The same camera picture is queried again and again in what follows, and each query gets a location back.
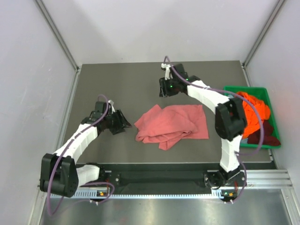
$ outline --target metallic floor panel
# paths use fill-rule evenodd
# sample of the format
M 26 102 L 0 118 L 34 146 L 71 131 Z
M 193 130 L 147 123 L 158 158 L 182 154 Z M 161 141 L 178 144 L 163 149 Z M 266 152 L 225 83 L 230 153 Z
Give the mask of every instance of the metallic floor panel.
M 62 202 L 61 210 L 78 199 Z M 58 199 L 52 199 L 56 206 Z M 220 200 L 110 200 L 96 206 L 81 202 L 56 219 L 46 207 L 41 225 L 289 225 L 280 190 L 246 190 L 234 205 Z
M 207 85 L 222 89 L 225 85 L 246 86 L 246 80 L 238 61 L 185 62 L 189 75 L 200 77 Z M 199 104 L 184 94 L 160 98 L 158 79 L 164 76 L 160 63 L 118 63 L 83 65 L 72 105 L 65 141 L 77 130 L 83 118 L 94 109 L 98 94 L 105 94 L 115 102 L 128 121 L 134 124 L 143 113 L 155 104 L 162 108 L 168 105 Z M 214 114 L 205 107 L 208 124 L 208 140 L 185 139 L 168 151 L 158 144 L 136 142 L 135 127 L 125 133 L 111 135 L 105 131 L 94 140 L 79 163 L 214 163 L 221 159 L 221 140 L 214 129 Z M 242 148 L 241 152 L 254 149 Z M 267 150 L 246 162 L 270 162 Z

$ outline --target white wall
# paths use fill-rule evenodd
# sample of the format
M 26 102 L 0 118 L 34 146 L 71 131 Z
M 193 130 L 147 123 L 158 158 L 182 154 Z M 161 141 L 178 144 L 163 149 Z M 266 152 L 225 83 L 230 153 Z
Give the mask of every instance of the white wall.
M 78 64 L 241 60 L 277 0 L 44 0 Z
M 288 0 L 248 66 L 253 85 L 268 89 L 288 169 L 300 199 L 300 1 Z
M 0 31 L 0 224 L 24 225 L 75 71 L 34 1 L 1 1 Z

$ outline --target orange cloth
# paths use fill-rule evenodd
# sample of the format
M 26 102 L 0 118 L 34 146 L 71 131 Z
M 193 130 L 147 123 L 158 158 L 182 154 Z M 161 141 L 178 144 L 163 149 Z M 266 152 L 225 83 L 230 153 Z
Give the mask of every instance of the orange cloth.
M 271 115 L 270 108 L 262 100 L 259 100 L 256 97 L 249 95 L 243 91 L 239 91 L 237 92 L 237 94 L 246 98 L 250 103 L 254 105 L 255 109 L 258 111 L 262 119 L 262 122 L 270 118 Z M 259 123 L 258 123 L 258 118 L 254 113 L 254 110 L 245 101 L 243 101 L 243 108 L 245 111 L 247 124 L 248 124 L 247 127 L 245 128 L 243 138 L 247 138 L 250 134 L 254 133 L 259 129 Z

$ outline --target maroon cloth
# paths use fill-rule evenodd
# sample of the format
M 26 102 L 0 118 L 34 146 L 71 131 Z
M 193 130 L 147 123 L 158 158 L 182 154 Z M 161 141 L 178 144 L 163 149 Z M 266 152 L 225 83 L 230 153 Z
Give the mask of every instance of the maroon cloth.
M 266 145 L 270 145 L 270 146 L 281 145 L 280 141 L 276 137 L 271 136 L 274 131 L 274 127 L 272 127 L 271 124 L 267 120 L 265 120 L 263 122 L 262 126 L 264 129 L 264 138 L 263 138 L 262 144 L 266 144 Z M 255 131 L 253 134 L 250 134 L 248 136 L 247 143 L 248 144 L 258 144 L 260 136 L 261 136 L 260 130 Z

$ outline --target green plastic bin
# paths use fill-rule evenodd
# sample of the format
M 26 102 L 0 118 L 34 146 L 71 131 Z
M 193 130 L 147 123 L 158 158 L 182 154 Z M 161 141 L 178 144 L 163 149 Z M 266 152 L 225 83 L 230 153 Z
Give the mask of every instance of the green plastic bin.
M 271 106 L 271 102 L 269 99 L 269 95 L 268 95 L 268 91 L 265 88 L 254 88 L 254 87 L 241 87 L 241 86 L 225 86 L 224 90 L 227 91 L 231 91 L 231 92 L 238 92 L 238 91 L 243 91 L 248 93 L 249 95 L 253 95 L 255 97 L 257 97 L 260 100 L 263 100 L 264 103 L 270 108 L 271 111 L 271 116 L 269 118 L 269 123 L 274 127 L 274 131 L 272 133 L 272 136 L 276 137 L 278 140 L 280 140 L 279 137 L 279 132 L 278 132 L 278 128 L 276 125 L 276 121 L 275 121 L 275 117 L 274 117 L 274 113 L 272 110 L 272 106 Z M 256 148 L 257 144 L 240 144 L 241 147 L 251 147 L 251 148 Z M 262 148 L 265 149 L 278 149 L 280 148 L 279 146 L 270 146 L 270 145 L 262 145 Z

